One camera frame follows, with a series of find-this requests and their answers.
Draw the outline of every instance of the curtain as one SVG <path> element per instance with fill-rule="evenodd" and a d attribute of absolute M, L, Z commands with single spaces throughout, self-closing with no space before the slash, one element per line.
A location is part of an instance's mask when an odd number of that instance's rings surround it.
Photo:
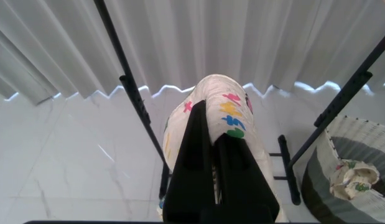
<path fill-rule="evenodd" d="M 344 85 L 385 35 L 385 0 L 106 1 L 138 86 L 194 86 L 222 73 L 261 93 Z M 370 69 L 385 83 L 385 53 Z M 93 1 L 0 0 L 0 94 L 33 104 L 109 95 L 121 66 Z"/>

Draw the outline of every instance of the gray and white basket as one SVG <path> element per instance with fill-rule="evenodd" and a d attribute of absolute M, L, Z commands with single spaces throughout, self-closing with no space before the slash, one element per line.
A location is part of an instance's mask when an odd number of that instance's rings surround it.
<path fill-rule="evenodd" d="M 385 193 L 374 186 L 350 201 L 330 193 L 330 176 L 340 159 L 373 164 L 385 186 L 385 126 L 337 116 L 311 147 L 314 153 L 302 183 L 303 199 L 311 213 L 326 223 L 385 223 Z"/>

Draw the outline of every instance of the red print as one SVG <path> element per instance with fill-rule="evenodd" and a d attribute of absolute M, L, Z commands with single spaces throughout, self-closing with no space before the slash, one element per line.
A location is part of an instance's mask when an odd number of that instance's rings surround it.
<path fill-rule="evenodd" d="M 192 109 L 191 104 L 192 104 L 191 101 L 189 101 L 188 103 L 185 104 L 184 113 L 187 112 L 187 110 L 191 111 L 191 109 Z"/>
<path fill-rule="evenodd" d="M 238 106 L 241 106 L 236 100 L 241 100 L 237 95 L 234 95 L 232 93 L 229 93 L 228 95 L 223 94 L 224 97 L 227 97 L 228 99 L 232 100 L 232 102 L 236 103 Z"/>

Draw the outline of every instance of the cloth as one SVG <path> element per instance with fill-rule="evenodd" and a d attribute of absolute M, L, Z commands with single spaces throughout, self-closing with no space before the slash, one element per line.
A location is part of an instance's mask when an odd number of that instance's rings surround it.
<path fill-rule="evenodd" d="M 276 196 L 272 161 L 257 135 L 249 97 L 241 85 L 225 75 L 214 74 L 203 78 L 170 114 L 165 125 L 162 147 L 170 170 L 174 169 L 191 109 L 195 103 L 202 100 L 206 100 L 206 118 L 211 143 L 223 133 L 243 138 Z M 276 222 L 287 222 L 282 204 L 277 200 L 280 210 Z"/>
<path fill-rule="evenodd" d="M 365 194 L 379 180 L 379 172 L 373 165 L 342 159 L 330 176 L 330 193 L 343 200 L 353 200 Z"/>

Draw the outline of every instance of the marble floor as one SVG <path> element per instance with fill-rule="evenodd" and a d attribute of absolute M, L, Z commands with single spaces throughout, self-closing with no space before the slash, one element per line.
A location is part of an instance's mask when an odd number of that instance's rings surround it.
<path fill-rule="evenodd" d="M 334 85 L 318 90 L 296 85 L 291 93 L 270 87 L 264 96 L 251 85 L 245 89 L 266 149 L 279 152 L 277 137 L 284 134 L 291 154 L 338 92 Z M 168 115 L 187 94 L 164 88 L 152 98 L 141 88 L 159 142 Z M 361 90 L 342 113 L 385 124 L 385 93 Z M 296 169 L 304 167 L 304 159 Z M 273 163 L 274 175 L 284 175 L 281 159 Z M 11 101 L 0 97 L 0 223 L 159 221 L 161 168 L 121 88 L 110 98 L 100 93 L 85 100 L 58 96 L 38 106 L 21 95 Z M 316 221 L 305 205 L 292 204 L 286 181 L 277 180 L 276 190 L 291 221 Z"/>

